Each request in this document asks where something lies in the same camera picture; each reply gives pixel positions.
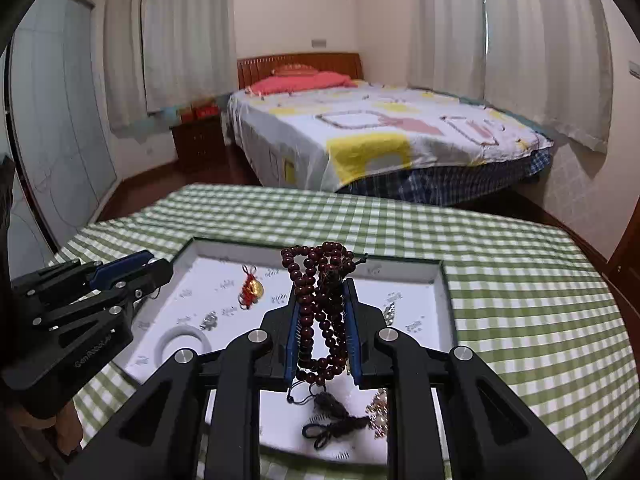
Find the tray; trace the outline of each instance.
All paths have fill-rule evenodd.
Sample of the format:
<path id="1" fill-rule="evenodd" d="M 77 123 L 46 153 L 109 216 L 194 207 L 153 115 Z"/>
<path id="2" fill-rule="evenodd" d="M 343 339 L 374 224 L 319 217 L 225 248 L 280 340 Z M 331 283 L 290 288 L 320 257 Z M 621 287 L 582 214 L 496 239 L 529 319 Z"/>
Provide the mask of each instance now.
<path id="1" fill-rule="evenodd" d="M 143 383 L 180 348 L 191 348 L 198 354 L 223 349 L 241 333 L 258 328 L 266 311 L 289 300 L 291 281 L 280 266 L 279 249 L 194 238 L 175 256 L 171 282 L 155 299 L 146 298 L 138 305 L 132 324 L 134 340 L 114 359 L 115 363 Z M 257 267 L 256 277 L 264 287 L 263 297 L 249 310 L 242 310 L 238 303 L 246 278 L 243 265 Z M 382 310 L 394 304 L 393 327 L 428 348 L 448 352 L 455 346 L 449 290 L 441 262 L 376 257 L 359 265 L 350 277 L 363 303 Z M 210 312 L 216 313 L 217 326 L 201 330 L 200 324 Z M 313 357 L 319 358 L 327 352 L 319 330 L 315 338 Z M 346 373 L 328 382 L 327 389 L 354 416 L 366 414 L 376 393 L 360 391 Z M 302 400 L 308 389 L 300 385 L 292 394 Z M 214 400 L 212 392 L 207 421 Z M 447 459 L 442 418 L 437 398 L 434 400 Z M 296 406 L 287 403 L 286 394 L 260 393 L 261 445 L 332 462 L 386 464 L 386 439 L 376 439 L 368 428 L 333 439 L 316 451 L 313 441 L 300 433 L 310 420 L 322 423 L 313 402 Z"/>

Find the wooden nightstand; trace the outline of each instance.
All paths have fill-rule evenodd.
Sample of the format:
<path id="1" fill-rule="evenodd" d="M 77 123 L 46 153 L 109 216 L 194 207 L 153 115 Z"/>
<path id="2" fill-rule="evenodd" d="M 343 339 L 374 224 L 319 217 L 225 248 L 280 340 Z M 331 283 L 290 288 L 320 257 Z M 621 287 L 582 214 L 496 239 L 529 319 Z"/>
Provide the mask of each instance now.
<path id="1" fill-rule="evenodd" d="M 174 126 L 171 133 L 183 171 L 200 170 L 212 162 L 226 160 L 219 115 Z"/>

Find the striped curtain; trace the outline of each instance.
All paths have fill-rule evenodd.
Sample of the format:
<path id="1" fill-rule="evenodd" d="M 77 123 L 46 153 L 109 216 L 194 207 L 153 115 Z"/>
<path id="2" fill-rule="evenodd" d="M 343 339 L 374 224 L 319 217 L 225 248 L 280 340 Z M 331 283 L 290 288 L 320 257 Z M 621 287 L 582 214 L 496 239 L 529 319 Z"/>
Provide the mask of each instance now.
<path id="1" fill-rule="evenodd" d="M 601 0 L 486 0 L 484 98 L 605 153 L 612 105 Z"/>
<path id="2" fill-rule="evenodd" d="M 144 119 L 140 0 L 107 0 L 104 17 L 104 84 L 111 130 Z"/>
<path id="3" fill-rule="evenodd" d="M 482 99 L 482 0 L 417 0 L 408 81 L 411 86 Z"/>
<path id="4" fill-rule="evenodd" d="M 232 0 L 143 0 L 149 112 L 238 88 L 233 23 Z"/>

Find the green checkered tablecloth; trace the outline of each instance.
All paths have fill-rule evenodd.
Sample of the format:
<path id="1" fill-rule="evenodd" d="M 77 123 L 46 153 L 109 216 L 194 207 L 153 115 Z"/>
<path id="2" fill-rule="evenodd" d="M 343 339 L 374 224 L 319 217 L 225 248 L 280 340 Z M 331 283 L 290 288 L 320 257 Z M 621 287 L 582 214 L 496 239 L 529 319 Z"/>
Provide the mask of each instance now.
<path id="1" fill-rule="evenodd" d="M 359 253 L 442 259 L 459 341 L 500 374 L 590 479 L 638 420 L 638 375 L 618 308 L 561 230 L 360 196 L 194 185 L 128 218 L 88 226 L 56 259 L 106 262 L 142 249 L 170 258 L 193 236 L 283 246 L 329 239 Z M 78 393 L 85 442 L 134 390 L 108 365 Z M 268 450 L 261 471 L 287 480 L 385 477 L 378 468 Z"/>

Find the screw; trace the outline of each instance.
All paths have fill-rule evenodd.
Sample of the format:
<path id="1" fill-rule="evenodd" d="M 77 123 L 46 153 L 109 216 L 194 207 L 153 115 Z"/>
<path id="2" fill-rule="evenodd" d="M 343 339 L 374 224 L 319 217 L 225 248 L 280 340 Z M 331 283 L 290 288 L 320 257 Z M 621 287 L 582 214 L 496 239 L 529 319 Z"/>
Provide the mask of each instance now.
<path id="1" fill-rule="evenodd" d="M 252 343 L 261 343 L 267 339 L 267 333 L 264 330 L 251 330 L 248 335 L 249 341 Z"/>
<path id="2" fill-rule="evenodd" d="M 378 335 L 383 341 L 395 341 L 398 339 L 398 332 L 393 328 L 383 328 L 378 332 Z"/>
<path id="3" fill-rule="evenodd" d="M 469 361 L 474 356 L 474 351 L 467 346 L 457 346 L 453 355 L 461 361 Z"/>
<path id="4" fill-rule="evenodd" d="M 187 364 L 193 359 L 193 352 L 188 348 L 183 348 L 175 353 L 174 359 L 181 365 Z"/>

